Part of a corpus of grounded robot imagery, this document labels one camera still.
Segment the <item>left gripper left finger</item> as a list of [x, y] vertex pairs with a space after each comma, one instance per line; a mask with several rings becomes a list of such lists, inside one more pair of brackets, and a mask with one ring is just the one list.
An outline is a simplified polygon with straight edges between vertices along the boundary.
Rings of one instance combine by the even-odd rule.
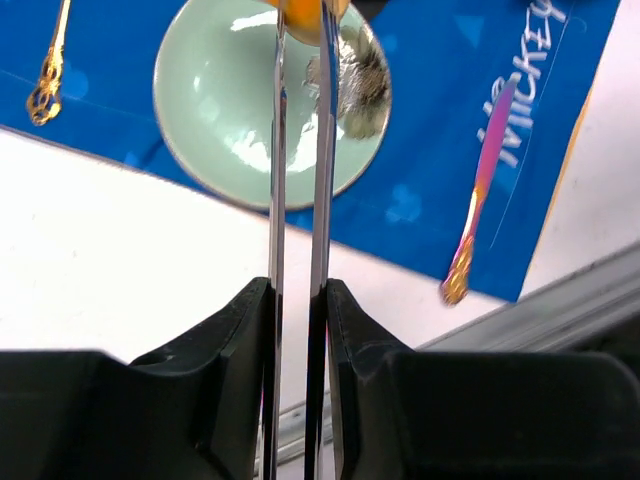
[[5, 479], [249, 479], [269, 284], [129, 364], [98, 351], [1, 355]]

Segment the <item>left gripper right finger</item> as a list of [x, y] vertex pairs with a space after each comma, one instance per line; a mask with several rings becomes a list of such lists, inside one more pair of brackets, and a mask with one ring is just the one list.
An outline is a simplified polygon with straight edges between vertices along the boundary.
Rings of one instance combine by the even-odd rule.
[[639, 328], [565, 353], [418, 352], [329, 283], [340, 479], [635, 479]]

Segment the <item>silver metal tongs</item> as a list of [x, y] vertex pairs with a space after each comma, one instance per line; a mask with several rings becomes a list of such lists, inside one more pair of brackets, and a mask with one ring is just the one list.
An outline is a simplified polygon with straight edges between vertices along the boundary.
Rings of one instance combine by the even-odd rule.
[[[338, 1], [319, 3], [320, 79], [317, 159], [313, 203], [311, 282], [308, 324], [306, 410], [304, 436], [305, 479], [323, 477], [323, 411], [325, 355], [327, 348], [327, 282], [330, 252], [330, 214], [339, 97], [338, 18], [344, 8]], [[273, 305], [272, 363], [264, 374], [262, 447], [259, 477], [274, 479], [277, 473], [277, 440], [280, 404], [282, 321], [285, 253], [286, 112], [284, 80], [285, 15], [277, 5], [273, 73], [271, 137], [271, 187], [269, 206], [269, 280]]]

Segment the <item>croissant bread front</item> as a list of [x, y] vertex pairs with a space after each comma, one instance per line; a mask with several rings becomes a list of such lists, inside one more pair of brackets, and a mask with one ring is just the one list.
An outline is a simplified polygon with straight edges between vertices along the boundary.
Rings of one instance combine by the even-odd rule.
[[264, 3], [282, 8], [284, 23], [293, 38], [310, 46], [320, 45], [321, 0], [264, 0]]

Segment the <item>pink gold ornate knife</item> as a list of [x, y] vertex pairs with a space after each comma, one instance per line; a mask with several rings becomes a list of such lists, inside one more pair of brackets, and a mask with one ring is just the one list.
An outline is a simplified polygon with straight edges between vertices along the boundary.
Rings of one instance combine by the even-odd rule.
[[489, 115], [465, 226], [448, 275], [440, 288], [441, 298], [449, 306], [458, 304], [468, 292], [475, 234], [499, 160], [511, 105], [520, 78], [519, 73], [513, 73], [503, 84]]

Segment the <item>green floral plate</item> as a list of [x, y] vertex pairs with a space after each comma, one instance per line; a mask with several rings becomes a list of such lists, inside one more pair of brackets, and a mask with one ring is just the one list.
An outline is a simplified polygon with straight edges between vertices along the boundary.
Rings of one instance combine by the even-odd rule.
[[[276, 10], [258, 1], [189, 1], [155, 63], [153, 97], [164, 141], [196, 182], [236, 205], [270, 203]], [[355, 7], [340, 24], [335, 193], [377, 153], [391, 109], [384, 51]]]

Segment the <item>gold ornate fork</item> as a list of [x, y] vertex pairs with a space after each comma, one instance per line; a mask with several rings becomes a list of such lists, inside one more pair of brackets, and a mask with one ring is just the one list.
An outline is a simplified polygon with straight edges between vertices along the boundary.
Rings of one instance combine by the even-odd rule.
[[47, 54], [34, 90], [26, 101], [26, 110], [35, 126], [43, 126], [62, 109], [60, 88], [64, 69], [64, 45], [71, 0], [62, 0]]

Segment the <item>blue Mickey placemat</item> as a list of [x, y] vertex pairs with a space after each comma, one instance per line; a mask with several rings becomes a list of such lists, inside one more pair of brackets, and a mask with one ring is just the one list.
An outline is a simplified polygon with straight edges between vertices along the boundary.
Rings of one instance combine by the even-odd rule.
[[[53, 36], [55, 1], [1, 5], [1, 122], [202, 190], [162, 139], [153, 67], [183, 1], [76, 1], [62, 110], [32, 124], [26, 100]], [[391, 70], [385, 138], [332, 209], [334, 240], [446, 275], [481, 144], [504, 81], [521, 75], [476, 235], [470, 286], [518, 298], [618, 5], [614, 1], [392, 1], [370, 17]]]

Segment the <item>aluminium rail table edge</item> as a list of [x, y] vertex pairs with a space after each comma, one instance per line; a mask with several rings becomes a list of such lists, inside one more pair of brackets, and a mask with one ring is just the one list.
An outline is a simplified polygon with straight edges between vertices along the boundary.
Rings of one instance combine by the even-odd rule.
[[418, 347], [607, 353], [639, 372], [639, 245], [625, 247]]

